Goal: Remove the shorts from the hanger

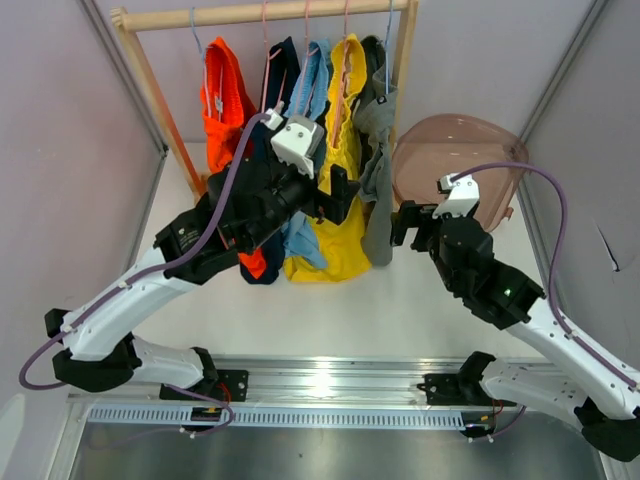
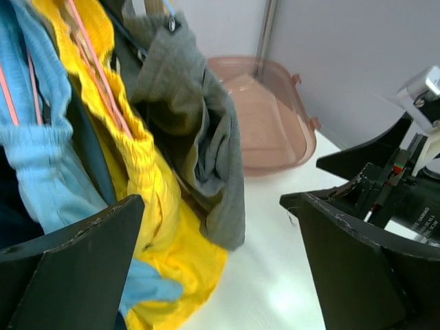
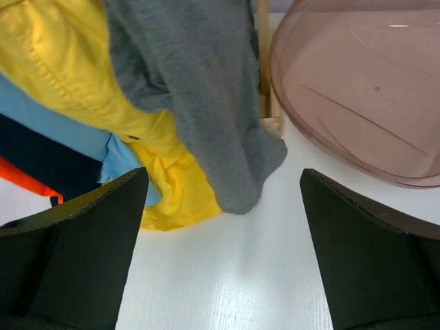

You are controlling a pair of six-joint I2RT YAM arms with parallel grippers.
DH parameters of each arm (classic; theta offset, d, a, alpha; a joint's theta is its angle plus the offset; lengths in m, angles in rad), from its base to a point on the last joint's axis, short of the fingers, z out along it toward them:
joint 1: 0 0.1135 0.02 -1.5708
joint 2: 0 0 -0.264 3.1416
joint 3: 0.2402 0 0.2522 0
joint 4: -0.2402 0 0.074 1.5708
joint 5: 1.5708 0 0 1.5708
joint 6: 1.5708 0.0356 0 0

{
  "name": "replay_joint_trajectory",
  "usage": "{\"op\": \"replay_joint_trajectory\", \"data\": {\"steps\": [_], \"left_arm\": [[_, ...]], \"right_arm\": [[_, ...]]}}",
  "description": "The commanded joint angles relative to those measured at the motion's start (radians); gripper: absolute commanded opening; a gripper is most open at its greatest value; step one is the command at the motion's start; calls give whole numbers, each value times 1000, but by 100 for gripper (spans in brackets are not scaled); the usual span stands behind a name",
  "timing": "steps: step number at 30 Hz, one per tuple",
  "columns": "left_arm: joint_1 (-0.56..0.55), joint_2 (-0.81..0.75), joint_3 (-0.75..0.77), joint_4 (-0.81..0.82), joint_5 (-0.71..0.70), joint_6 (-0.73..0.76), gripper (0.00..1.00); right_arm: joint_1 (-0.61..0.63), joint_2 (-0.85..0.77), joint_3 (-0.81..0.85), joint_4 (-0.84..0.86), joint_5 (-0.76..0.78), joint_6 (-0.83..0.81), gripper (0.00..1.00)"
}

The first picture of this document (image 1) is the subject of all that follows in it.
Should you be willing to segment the yellow shorts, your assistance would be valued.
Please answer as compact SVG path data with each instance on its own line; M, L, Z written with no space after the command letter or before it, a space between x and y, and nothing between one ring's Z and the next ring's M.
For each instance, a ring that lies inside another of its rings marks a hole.
M329 110L326 114L327 140L326 155L319 170L320 190L330 192L330 168L336 164L346 169L348 179L355 181L360 177L360 140L352 121L352 107L362 91L366 80L366 62L363 47L355 34L348 37L347 80L345 85L345 110L339 142L336 148L331 146L337 104L339 70L342 57L342 41L331 52L334 73L329 84ZM355 278L371 268L361 239L365 233L363 202L356 197L346 220L339 225L329 221L310 224L319 240L320 252L328 262L324 269L312 267L302 257L284 260L284 273L292 283L336 283Z

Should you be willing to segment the grey shorts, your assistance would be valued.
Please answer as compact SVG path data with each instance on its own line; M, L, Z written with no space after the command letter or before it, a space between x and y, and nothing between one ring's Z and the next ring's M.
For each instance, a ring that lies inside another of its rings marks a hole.
M361 141L359 195L368 208L362 249L375 268L393 258L390 243L393 211L391 133L395 123L397 87L386 79L386 50L370 35L361 40L366 80L357 99L353 124Z

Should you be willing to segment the light blue shorts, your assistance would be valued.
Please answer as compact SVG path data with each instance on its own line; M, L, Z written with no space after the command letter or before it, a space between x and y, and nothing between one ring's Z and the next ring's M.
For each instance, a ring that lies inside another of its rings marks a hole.
M328 88L332 75L330 45L327 39L308 44L303 71L296 80L286 115L299 114L325 127ZM297 212L281 228L286 258L302 257L312 267L324 269L328 262L320 252L319 240L303 212Z

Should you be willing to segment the navy blue shorts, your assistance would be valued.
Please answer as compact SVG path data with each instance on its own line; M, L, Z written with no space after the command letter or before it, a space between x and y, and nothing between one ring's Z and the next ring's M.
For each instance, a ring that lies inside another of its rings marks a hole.
M280 90L281 80L287 72L283 96L283 108L290 103L296 80L301 73L298 55L292 38L273 45L270 53L278 49L282 52L271 61L267 108L275 108ZM267 157L266 134L268 130L263 124L256 125L251 133L253 150L246 162L245 188L255 191L265 187L271 179L272 163ZM265 243L251 255L240 255L240 271L244 280L253 285L270 285L279 276L284 261L282 234L277 230Z

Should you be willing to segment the pink hanger of blue shorts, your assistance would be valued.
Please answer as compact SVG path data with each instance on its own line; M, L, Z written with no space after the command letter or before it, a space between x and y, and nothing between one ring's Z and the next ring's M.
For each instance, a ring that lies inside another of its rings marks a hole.
M307 42L301 73L294 87L293 113L317 120L325 111L329 85L329 40L309 41L311 2L305 2L305 41Z

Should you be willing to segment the pink hanger of navy shorts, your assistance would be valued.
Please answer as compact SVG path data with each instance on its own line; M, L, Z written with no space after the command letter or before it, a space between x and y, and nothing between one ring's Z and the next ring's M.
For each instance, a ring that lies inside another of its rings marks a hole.
M264 75L263 75L263 82L262 82L262 92L261 92L261 113L266 113L267 111L267 93L268 93L268 86L269 86L269 75L270 75L270 67L271 67L271 61L277 57L281 52L282 49L278 49L276 50L275 53L271 54L270 53L270 45L269 45L269 40L268 40L268 26L267 26L267 19L266 19L266 14L267 14L267 5L268 5L268 1L267 0L263 0L262 1L262 7L261 7L261 24L262 24L262 32L263 32L263 44L264 44L264 49L265 49L265 56L266 56L266 62L265 62L265 70L264 70ZM285 83L286 83L286 77L287 77L287 72L285 70L285 73L282 77L281 80L281 85L280 85L280 90L279 90L279 94L277 97L277 102L276 102L276 107L278 104L282 103L283 100L283 94L284 94L284 88L285 88Z

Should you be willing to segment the pink hanger of yellow shorts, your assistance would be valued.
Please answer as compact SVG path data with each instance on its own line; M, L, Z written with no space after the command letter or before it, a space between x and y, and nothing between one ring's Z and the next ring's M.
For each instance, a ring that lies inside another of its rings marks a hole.
M350 0L346 0L344 3L344 12L343 12L343 39L342 39L342 57L341 64L339 70L339 84L338 84L338 95L337 95L337 104L335 110L335 118L334 125L331 136L331 146L336 148L339 142L339 135L342 125L342 116L345 110L345 85L347 80L347 58L348 58L348 35L349 35L349 12L350 12Z

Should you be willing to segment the blue hanger of grey shorts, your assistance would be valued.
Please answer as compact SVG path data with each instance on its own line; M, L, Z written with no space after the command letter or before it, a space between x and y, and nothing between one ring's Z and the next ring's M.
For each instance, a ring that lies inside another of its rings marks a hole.
M393 15L394 15L394 0L389 0L389 9L387 16L387 24L385 30L385 37L383 42L384 53L385 53L385 63L384 63L384 93L385 96L388 96L390 93L390 83L391 83L391 67L390 67L390 40L391 40L391 27L393 23Z

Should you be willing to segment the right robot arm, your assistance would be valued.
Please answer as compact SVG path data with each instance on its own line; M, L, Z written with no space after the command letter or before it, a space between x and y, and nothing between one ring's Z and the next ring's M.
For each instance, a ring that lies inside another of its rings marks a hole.
M562 313L542 287L494 256L493 238L471 216L434 217L433 205L404 202L391 217L391 243L417 233L412 250L434 262L444 287L476 318L543 355L565 375L541 376L476 351L456 374L469 405L502 400L576 428L594 448L620 462L639 455L639 372L607 351Z

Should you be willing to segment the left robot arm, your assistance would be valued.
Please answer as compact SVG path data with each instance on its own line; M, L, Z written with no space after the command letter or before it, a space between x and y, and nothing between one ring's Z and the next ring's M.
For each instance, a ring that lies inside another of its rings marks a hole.
M62 346L52 358L57 380L91 393L129 382L157 384L164 400L221 399L222 379L209 352L176 349L134 335L134 329L175 298L235 267L272 238L296 213L342 224L359 184L344 168L330 169L329 189L293 166L272 162L267 180L246 186L247 162L232 186L229 170L211 175L196 206L179 214L123 277L96 300L74 311L52 309L47 334Z

